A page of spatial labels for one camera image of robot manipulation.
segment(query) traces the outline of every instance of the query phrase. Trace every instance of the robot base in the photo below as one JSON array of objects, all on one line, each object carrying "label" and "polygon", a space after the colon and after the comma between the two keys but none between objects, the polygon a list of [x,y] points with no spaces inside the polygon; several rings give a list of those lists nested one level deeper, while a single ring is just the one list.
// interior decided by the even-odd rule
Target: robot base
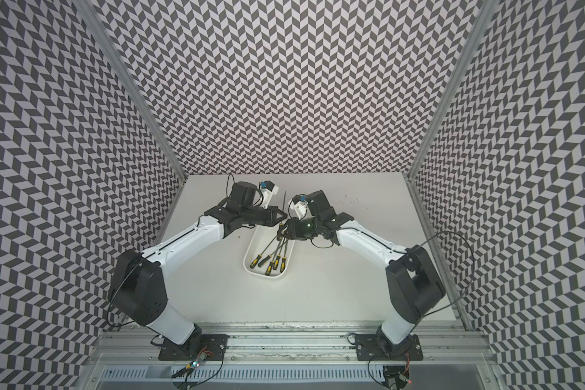
[{"label": "robot base", "polygon": [[379,347],[378,337],[376,334],[356,334],[356,353],[358,361],[368,361],[370,358],[382,360],[401,360],[407,361],[406,354],[409,354],[411,361],[422,360],[421,343],[415,334],[407,336],[402,342],[403,348],[398,348],[399,355],[386,355]]},{"label": "robot base", "polygon": [[[223,360],[223,353],[228,347],[228,338],[226,334],[203,334],[200,338],[199,348],[197,352],[201,351],[203,347],[208,347],[208,350],[214,353],[214,356],[208,358],[208,361],[221,361]],[[158,360],[160,361],[192,361],[195,359],[195,355],[191,355],[187,352],[186,348],[182,348],[177,344],[174,344],[169,339],[164,339],[162,346],[160,347],[160,354]]]}]

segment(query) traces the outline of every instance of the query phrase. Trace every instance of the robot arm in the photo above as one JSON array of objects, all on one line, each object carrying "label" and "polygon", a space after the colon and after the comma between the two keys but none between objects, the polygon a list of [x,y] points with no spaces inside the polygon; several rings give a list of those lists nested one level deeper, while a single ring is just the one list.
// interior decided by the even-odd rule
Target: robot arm
[{"label": "robot arm", "polygon": [[307,240],[321,235],[385,270],[394,311],[387,313],[377,330],[377,340],[385,356],[402,355],[409,333],[445,295],[444,285],[427,251],[418,245],[413,248],[395,245],[365,229],[351,215],[336,214],[323,191],[297,196],[293,202],[297,216],[304,213],[301,204],[304,203],[312,217],[290,218],[280,226],[280,237]]},{"label": "robot arm", "polygon": [[[128,250],[115,265],[107,298],[136,323],[148,326],[194,356],[201,330],[168,301],[164,281],[194,254],[243,225],[275,226],[287,215],[268,203],[278,191],[271,182],[238,182],[229,197],[174,237],[144,250]],[[259,195],[261,203],[255,205]]]}]

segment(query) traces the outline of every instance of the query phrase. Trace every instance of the screwdriver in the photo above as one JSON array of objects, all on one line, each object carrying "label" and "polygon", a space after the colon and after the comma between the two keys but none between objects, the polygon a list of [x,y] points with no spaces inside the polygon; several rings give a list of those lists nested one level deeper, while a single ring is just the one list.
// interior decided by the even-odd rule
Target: screwdriver
[{"label": "screwdriver", "polygon": [[282,256],[282,268],[279,270],[280,273],[284,272],[286,269],[286,253],[288,252],[288,240],[286,240],[286,244],[284,244],[284,256]]},{"label": "screwdriver", "polygon": [[[275,253],[276,253],[276,252],[278,252],[278,251],[280,251],[280,250],[281,250],[281,245],[282,245],[283,243],[284,243],[284,240],[280,241],[280,243],[279,243],[279,245],[278,245],[278,248],[277,248],[277,249],[275,249],[275,252],[273,252],[273,255],[275,255]],[[271,271],[273,271],[273,264],[275,264],[275,262],[272,260],[272,261],[269,263],[269,267],[266,269],[266,272],[265,272],[265,275],[266,275],[266,276],[270,276],[270,275],[271,275]]]},{"label": "screwdriver", "polygon": [[261,254],[257,255],[257,257],[254,259],[254,261],[251,261],[251,264],[250,264],[250,268],[251,269],[256,268],[257,262],[260,260],[260,258],[262,258],[262,255],[266,252],[267,249],[269,249],[269,246],[271,246],[271,244],[273,243],[273,241],[275,241],[275,239],[277,237],[278,236],[273,237],[273,239],[271,240],[271,242],[269,242],[269,245],[266,246],[265,250],[263,250]]},{"label": "screwdriver", "polygon": [[278,253],[278,256],[275,258],[275,264],[273,264],[273,269],[278,269],[278,265],[280,264],[280,261],[279,260],[281,258],[280,254],[282,253],[282,249],[284,249],[284,246],[283,245],[280,246],[280,248],[279,248],[279,251],[280,252]]},{"label": "screwdriver", "polygon": [[[277,252],[277,251],[278,251],[280,244],[281,244],[281,243],[278,243],[278,247],[277,247],[277,248],[275,248],[275,252]],[[269,259],[270,259],[272,256],[275,256],[275,252],[273,252],[272,254],[269,254],[269,255],[268,255],[268,256],[266,256],[264,259],[260,260],[260,262],[257,264],[257,266],[258,266],[258,267],[262,267],[263,265],[265,265],[265,263],[266,263],[267,261],[269,261]]]}]

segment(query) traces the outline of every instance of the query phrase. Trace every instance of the black mounting plate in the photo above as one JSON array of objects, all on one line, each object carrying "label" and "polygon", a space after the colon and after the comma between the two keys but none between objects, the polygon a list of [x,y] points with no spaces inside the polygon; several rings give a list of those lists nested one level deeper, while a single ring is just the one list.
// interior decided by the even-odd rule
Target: black mounting plate
[{"label": "black mounting plate", "polygon": [[356,334],[356,353],[358,361],[368,361],[370,358],[373,360],[396,360],[396,361],[407,361],[406,353],[409,353],[411,361],[422,360],[422,348],[421,342],[418,340],[418,336],[413,334],[409,336],[412,338],[412,344],[410,347],[403,352],[403,355],[395,359],[387,359],[382,356],[379,345],[377,344],[376,334]]},{"label": "black mounting plate", "polygon": [[[223,353],[228,347],[228,338],[229,336],[226,334],[203,334],[201,336],[200,350],[202,350],[203,347],[208,346],[208,350],[214,353],[214,356],[209,357],[208,361],[223,360]],[[158,360],[160,361],[189,361],[194,358],[195,356],[189,356],[184,349],[180,348],[177,344],[174,344],[167,338],[164,339],[163,344],[160,347],[160,354],[158,354]]]}]

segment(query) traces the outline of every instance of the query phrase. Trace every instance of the vent grille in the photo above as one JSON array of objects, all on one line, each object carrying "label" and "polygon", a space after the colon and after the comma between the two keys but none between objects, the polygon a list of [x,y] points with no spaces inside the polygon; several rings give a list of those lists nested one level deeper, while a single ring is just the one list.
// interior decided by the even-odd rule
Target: vent grille
[{"label": "vent grille", "polygon": [[148,366],[107,366],[102,379],[145,379]]},{"label": "vent grille", "polygon": [[[169,381],[170,373],[166,370],[149,370],[150,366],[107,366],[101,376],[102,381]],[[183,366],[173,366],[177,372]],[[189,381],[202,381],[214,375],[218,366],[202,366],[188,377]],[[373,368],[370,373],[378,381],[383,380],[382,366]],[[366,364],[330,364],[330,365],[239,365],[223,366],[221,372],[211,382],[228,383],[300,383],[300,382],[372,382]]]},{"label": "vent grille", "polygon": [[[174,366],[173,372],[181,369],[182,366]],[[201,367],[189,375],[188,379],[200,381],[210,378],[219,367]],[[382,369],[371,368],[371,374],[378,381],[383,380]],[[372,382],[369,372],[364,365],[260,365],[260,366],[239,366],[226,368],[219,372],[216,378],[211,381],[219,382]]]}]

